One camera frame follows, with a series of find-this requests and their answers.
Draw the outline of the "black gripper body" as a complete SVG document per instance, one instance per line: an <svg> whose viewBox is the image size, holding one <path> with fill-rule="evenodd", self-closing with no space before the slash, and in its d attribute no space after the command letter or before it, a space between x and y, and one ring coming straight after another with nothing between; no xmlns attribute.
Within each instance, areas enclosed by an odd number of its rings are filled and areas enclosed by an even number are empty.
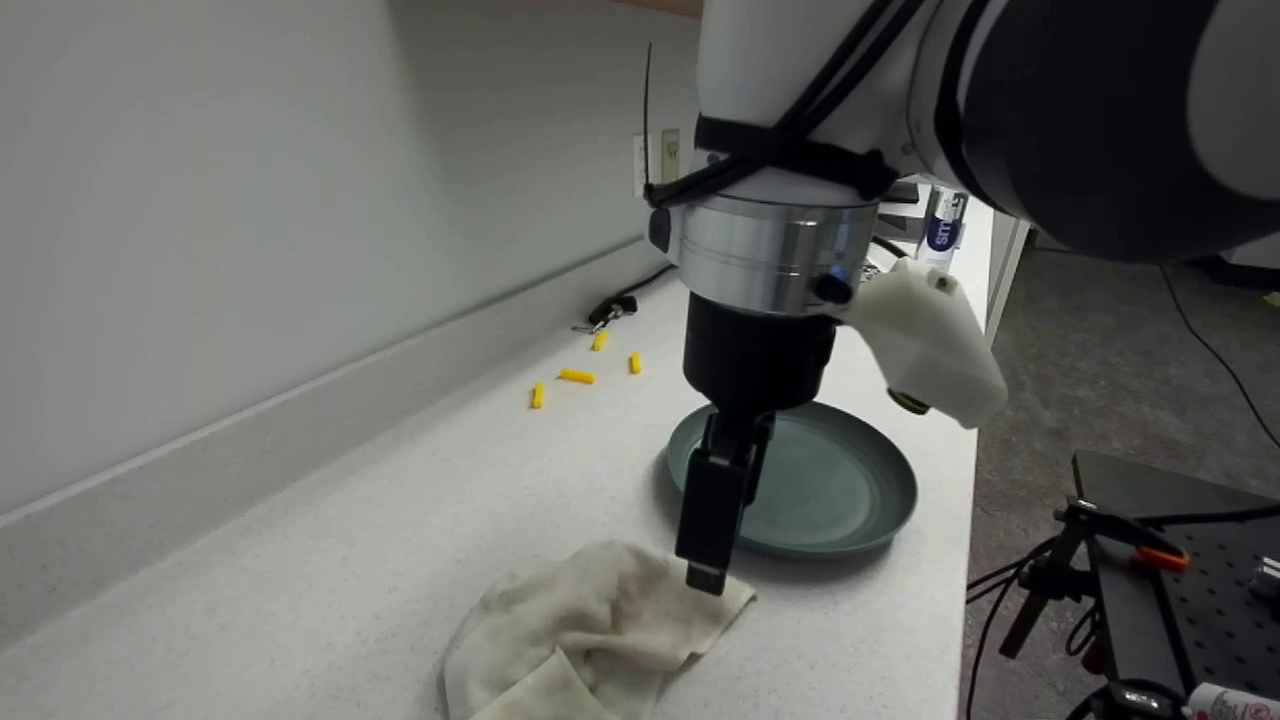
<svg viewBox="0 0 1280 720"><path fill-rule="evenodd" d="M721 406L779 410L818 392L833 344L824 316L753 316L692 295L685 380Z"/></svg>

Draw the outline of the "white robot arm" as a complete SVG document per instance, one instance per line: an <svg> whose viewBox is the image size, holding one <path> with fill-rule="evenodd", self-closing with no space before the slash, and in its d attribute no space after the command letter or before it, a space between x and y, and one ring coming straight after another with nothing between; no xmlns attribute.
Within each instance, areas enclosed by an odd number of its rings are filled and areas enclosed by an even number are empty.
<svg viewBox="0 0 1280 720"><path fill-rule="evenodd" d="M966 290L868 271L873 215L934 180L1105 258L1217 255L1280 231L1280 0L696 0L704 165L644 188L686 286L685 375L712 403L676 556L729 584L776 416L838 329L886 397L963 429L1009 401Z"/></svg>

